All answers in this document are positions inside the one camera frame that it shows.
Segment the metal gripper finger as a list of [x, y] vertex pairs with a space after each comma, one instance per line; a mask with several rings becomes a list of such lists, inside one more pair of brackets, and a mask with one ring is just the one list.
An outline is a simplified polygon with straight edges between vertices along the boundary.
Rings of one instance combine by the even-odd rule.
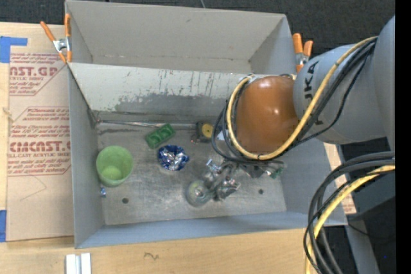
[[212, 159], [209, 159], [206, 163], [205, 186], [209, 190], [216, 190], [219, 188], [225, 178], [224, 171], [224, 163], [217, 164]]
[[237, 182], [234, 178], [224, 178], [214, 187], [213, 200], [225, 200], [227, 197], [235, 193], [240, 187], [241, 183]]

